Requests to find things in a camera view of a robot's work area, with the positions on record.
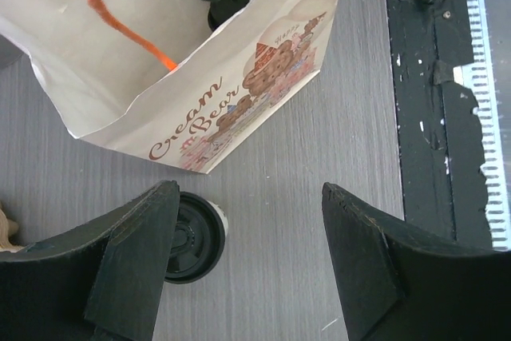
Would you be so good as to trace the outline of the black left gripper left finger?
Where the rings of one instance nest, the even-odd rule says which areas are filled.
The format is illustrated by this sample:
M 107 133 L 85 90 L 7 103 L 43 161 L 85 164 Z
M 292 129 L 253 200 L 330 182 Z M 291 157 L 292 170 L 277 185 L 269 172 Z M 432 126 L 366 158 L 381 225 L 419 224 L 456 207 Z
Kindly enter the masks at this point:
M 161 181 L 111 212 L 1 255 L 4 340 L 150 340 L 180 201 Z

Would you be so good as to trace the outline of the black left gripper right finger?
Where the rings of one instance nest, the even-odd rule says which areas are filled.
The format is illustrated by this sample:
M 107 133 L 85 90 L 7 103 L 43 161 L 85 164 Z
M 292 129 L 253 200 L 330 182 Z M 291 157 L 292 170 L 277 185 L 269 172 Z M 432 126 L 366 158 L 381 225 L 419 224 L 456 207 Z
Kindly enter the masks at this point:
M 434 235 L 332 183 L 322 211 L 349 339 L 509 339 L 508 252 Z

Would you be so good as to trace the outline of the paper bag with orange handles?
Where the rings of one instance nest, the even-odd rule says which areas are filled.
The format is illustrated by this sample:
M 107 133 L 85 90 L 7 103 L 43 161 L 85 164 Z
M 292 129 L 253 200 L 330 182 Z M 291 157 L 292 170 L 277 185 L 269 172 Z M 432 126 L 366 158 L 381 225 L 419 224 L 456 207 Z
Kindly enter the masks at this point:
M 1 0 L 69 134 L 211 172 L 321 70 L 338 0 L 251 0 L 215 31 L 202 0 Z

